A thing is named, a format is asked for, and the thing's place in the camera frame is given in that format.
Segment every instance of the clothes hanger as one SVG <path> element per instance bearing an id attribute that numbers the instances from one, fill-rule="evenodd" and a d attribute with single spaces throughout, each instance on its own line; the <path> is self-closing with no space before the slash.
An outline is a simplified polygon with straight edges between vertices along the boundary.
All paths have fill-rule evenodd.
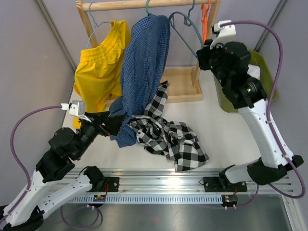
<path id="1" fill-rule="evenodd" d="M 193 50 L 193 48 L 188 44 L 188 42 L 184 39 L 184 37 L 180 34 L 180 32 L 175 28 L 175 24 L 174 24 L 174 15 L 175 14 L 180 14 L 180 15 L 182 15 L 183 17 L 184 17 L 184 24 L 186 25 L 186 26 L 192 26 L 193 27 L 193 29 L 195 30 L 195 32 L 196 32 L 196 34 L 197 34 L 197 36 L 198 36 L 198 38 L 199 38 L 199 41 L 200 41 L 200 45 L 201 45 L 201 47 L 203 47 L 204 45 L 203 45 L 203 41 L 202 41 L 202 37 L 201 37 L 201 35 L 200 35 L 200 33 L 199 33 L 199 30 L 198 30 L 198 28 L 196 27 L 196 25 L 193 23 L 193 21 L 190 19 L 190 13 L 191 13 L 191 11 L 192 11 L 192 9 L 194 8 L 194 5 L 195 5 L 195 0 L 192 0 L 193 2 L 192 2 L 192 7 L 189 9 L 189 11 L 188 11 L 188 16 L 187 15 L 185 15 L 185 14 L 183 14 L 182 12 L 173 12 L 170 16 L 169 16 L 169 19 L 168 19 L 168 21 L 169 21 L 169 23 L 170 23 L 170 26 L 175 30 L 175 32 L 179 35 L 179 37 L 183 40 L 183 42 L 185 43 L 185 45 L 188 47 L 188 49 L 192 52 L 192 54 L 194 55 L 194 57 L 196 58 L 196 59 L 198 59 L 198 57 L 197 57 L 197 54 L 196 54 L 196 52 Z M 149 12 L 149 2 L 150 2 L 150 0 L 147 0 L 147 2 L 146 2 L 146 5 L 145 5 L 145 10 L 146 10 L 146 12 L 148 13 L 148 14 L 151 14 L 150 12 Z"/>
<path id="2" fill-rule="evenodd" d="M 94 1 L 93 2 L 91 2 L 90 3 L 90 5 L 89 5 L 89 14 L 90 14 L 90 16 L 91 16 L 91 18 L 92 18 L 92 20 L 93 20 L 93 23 L 94 23 L 94 31 L 93 31 L 93 33 L 90 35 L 90 37 L 89 37 L 89 40 L 88 40 L 88 44 L 87 44 L 87 49 L 88 49 L 88 47 L 89 47 L 89 44 L 90 44 L 90 40 L 91 40 L 91 37 L 92 37 L 92 35 L 94 35 L 94 33 L 96 32 L 96 28 L 98 28 L 98 27 L 100 27 L 102 24 L 104 24 L 104 23 L 109 23 L 109 24 L 111 24 L 110 22 L 102 22 L 101 24 L 97 24 L 96 23 L 96 21 L 95 21 L 95 18 L 93 17 L 93 15 L 91 14 L 91 11 L 90 11 L 90 8 L 91 8 L 91 5 L 93 4 L 93 3 L 95 3 Z"/>

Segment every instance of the metal frame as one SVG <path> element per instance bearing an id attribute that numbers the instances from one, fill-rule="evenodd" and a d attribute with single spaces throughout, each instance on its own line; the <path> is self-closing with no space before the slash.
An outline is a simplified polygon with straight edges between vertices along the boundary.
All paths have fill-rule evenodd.
<path id="1" fill-rule="evenodd" d="M 281 14 L 281 12 L 283 11 L 284 7 L 286 6 L 286 3 L 288 2 L 289 0 L 280 0 L 280 2 L 278 3 L 278 5 L 276 6 L 273 14 L 271 15 L 270 19 L 269 19 L 269 22 L 268 22 L 268 26 L 270 27 L 273 27 L 275 25 L 275 22 L 277 21 L 279 15 Z M 255 47 L 255 51 L 256 52 L 260 52 L 267 36 L 269 35 L 269 31 L 268 30 L 264 30 L 259 41 L 257 42 L 256 44 L 256 47 Z"/>
<path id="2" fill-rule="evenodd" d="M 71 54 L 69 53 L 66 45 L 64 44 L 60 34 L 59 34 L 59 31 L 57 30 L 44 2 L 42 0 L 34 0 L 34 2 L 36 3 L 38 9 L 40 10 L 40 12 L 42 13 L 48 27 L 50 28 L 53 36 L 55 37 L 55 39 L 57 40 L 61 50 L 63 51 L 64 53 L 64 56 L 66 57 L 68 63 L 70 64 L 71 68 L 73 69 L 73 71 L 76 71 L 76 65 L 74 63 L 74 60 L 71 56 Z"/>

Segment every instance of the metal base plate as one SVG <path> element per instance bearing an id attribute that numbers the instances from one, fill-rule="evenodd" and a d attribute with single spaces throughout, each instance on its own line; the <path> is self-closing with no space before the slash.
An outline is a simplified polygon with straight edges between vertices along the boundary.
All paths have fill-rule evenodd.
<path id="1" fill-rule="evenodd" d="M 109 185 L 109 193 L 117 193 L 119 191 L 119 177 L 105 177 L 104 184 L 108 183 Z M 99 190 L 90 190 L 89 192 L 100 192 L 100 193 L 105 193 L 105 187 L 102 186 Z"/>
<path id="2" fill-rule="evenodd" d="M 219 182 L 219 177 L 204 177 L 204 190 L 206 193 L 232 193 L 235 191 L 235 186 L 237 186 L 237 192 L 244 193 L 247 192 L 246 182 L 238 182 L 229 186 L 222 186 Z"/>

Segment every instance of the black mounting bracket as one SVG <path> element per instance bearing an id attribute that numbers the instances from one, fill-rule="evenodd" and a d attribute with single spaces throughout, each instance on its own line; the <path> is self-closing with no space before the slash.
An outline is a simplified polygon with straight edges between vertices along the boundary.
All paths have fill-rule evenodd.
<path id="1" fill-rule="evenodd" d="M 237 192 L 247 192 L 246 182 L 222 185 L 219 181 L 219 177 L 204 177 L 203 182 L 204 190 L 206 193 L 232 193 L 235 192 L 235 186 L 237 187 Z"/>

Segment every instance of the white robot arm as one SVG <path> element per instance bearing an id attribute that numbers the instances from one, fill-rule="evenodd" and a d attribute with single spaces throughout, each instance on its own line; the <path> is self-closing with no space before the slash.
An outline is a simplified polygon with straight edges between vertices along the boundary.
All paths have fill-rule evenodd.
<path id="1" fill-rule="evenodd" d="M 72 160 L 80 160 L 98 135 L 117 135 L 125 115 L 109 116 L 109 112 L 85 113 L 85 103 L 72 101 L 62 104 L 73 116 L 82 119 L 77 132 L 60 128 L 49 140 L 51 146 L 36 165 L 30 187 L 26 186 L 16 199 L 0 211 L 0 221 L 6 221 L 4 231 L 37 230 L 52 212 L 77 195 L 89 190 L 99 190 L 105 177 L 96 167 L 87 167 L 84 174 L 64 188 L 47 195 L 48 191 L 72 170 Z"/>
<path id="2" fill-rule="evenodd" d="M 259 147 L 261 158 L 239 166 L 230 166 L 219 174 L 222 185 L 235 184 L 241 181 L 254 181 L 259 185 L 275 182 L 285 176 L 291 166 L 289 158 L 298 167 L 303 163 L 299 155 L 293 155 L 287 147 L 270 114 L 266 117 L 268 104 L 266 93 L 260 81 L 247 74 L 251 54 L 243 43 L 232 41 L 236 31 L 234 25 L 221 26 L 231 20 L 213 25 L 212 31 L 217 37 L 205 41 L 205 46 L 197 51 L 201 70 L 211 70 L 220 82 L 226 98 L 248 124 Z M 284 156 L 270 129 L 272 124 Z"/>

